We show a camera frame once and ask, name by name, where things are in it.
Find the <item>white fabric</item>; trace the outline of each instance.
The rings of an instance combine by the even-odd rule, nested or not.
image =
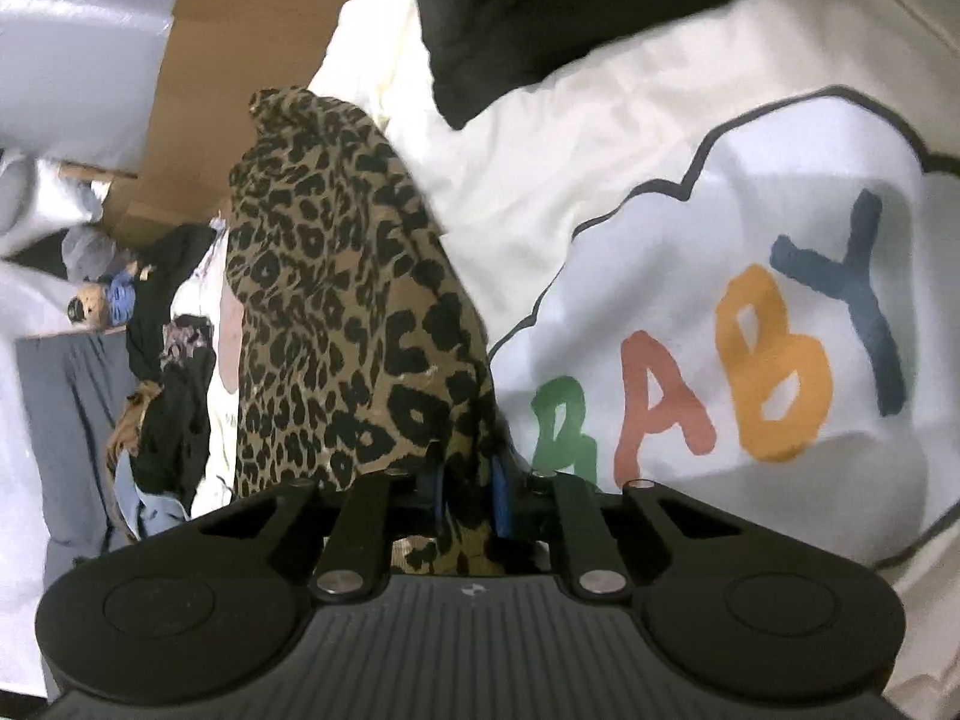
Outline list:
[[[960,502],[960,290],[941,275],[958,257],[960,173],[925,175],[894,124],[837,97],[725,132],[693,170],[675,194],[638,194],[579,233],[535,323],[493,354],[517,450],[546,461],[555,437],[539,429],[555,419],[596,441],[584,473],[608,493],[642,474],[866,565],[896,555]],[[889,322],[896,343],[878,381],[848,305],[772,253],[786,235],[843,261],[868,227],[851,232],[855,205],[880,224],[869,272],[882,314],[864,312],[868,332]],[[750,351],[725,359],[740,337]],[[680,401],[666,361],[702,405]],[[630,406],[625,391],[651,375],[670,394]],[[535,413],[558,377],[578,383],[586,418],[569,403],[555,416],[559,402]],[[648,418],[654,408],[669,410],[666,422]],[[644,420],[649,435],[631,442]],[[589,451],[578,446],[577,460]],[[551,469],[568,465],[553,454]]]
[[[34,616],[50,533],[16,371],[15,338],[69,332],[74,287],[0,262],[0,689],[45,696]]]
[[[220,300],[227,269],[228,237],[227,229],[220,229],[210,250],[190,278],[176,290],[170,304],[170,319],[190,314],[210,320],[214,349],[220,348]],[[197,485],[197,493],[190,507],[191,518],[215,512],[227,506],[233,498],[240,394],[239,391],[231,394],[224,387],[219,355],[206,392],[206,406],[210,419],[210,450],[203,479]]]

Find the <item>leopard print garment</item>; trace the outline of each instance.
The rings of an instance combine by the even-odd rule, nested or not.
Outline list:
[[[491,574],[493,384],[480,320],[410,176],[359,108],[254,96],[230,175],[227,280],[245,307],[235,491],[425,459],[448,467],[448,536],[411,572]]]

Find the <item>metal screw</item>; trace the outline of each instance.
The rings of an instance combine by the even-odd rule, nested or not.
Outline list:
[[[530,479],[528,480],[528,485],[530,490],[534,495],[549,495],[550,490],[552,490],[553,485],[549,484],[557,475],[556,471],[549,470],[535,470],[530,472]]]
[[[338,568],[317,577],[317,586],[330,595],[346,595],[363,587],[363,577],[356,571]]]
[[[627,578],[616,571],[587,571],[578,580],[580,586],[592,595],[611,595],[627,586]]]

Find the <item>blue fabric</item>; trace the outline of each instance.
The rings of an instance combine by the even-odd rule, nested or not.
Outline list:
[[[493,528],[500,538],[510,538],[514,529],[510,516],[510,487],[498,455],[493,456],[491,463],[491,481],[493,482]]]
[[[126,324],[133,316],[133,303],[136,302],[136,292],[133,290],[133,275],[123,269],[107,287],[107,306],[110,311],[110,326],[117,327]]]
[[[150,495],[138,488],[133,482],[130,453],[126,450],[117,458],[113,489],[120,514],[137,538],[156,536],[189,519],[184,505],[173,495]]]

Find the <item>bed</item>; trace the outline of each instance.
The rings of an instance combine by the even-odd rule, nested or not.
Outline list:
[[[456,129],[430,61],[418,0],[353,0],[310,90],[366,111],[424,194],[520,454],[573,470],[556,431],[575,414],[601,488],[650,475],[875,565],[908,615],[887,696],[953,718],[960,293],[938,274],[960,233],[960,0],[733,0],[597,47]],[[883,322],[814,274],[867,239]],[[736,379],[764,337],[741,309],[760,304],[755,322],[785,312],[804,338],[803,363],[761,388],[772,416]],[[821,432],[778,445],[762,423],[800,391]]]

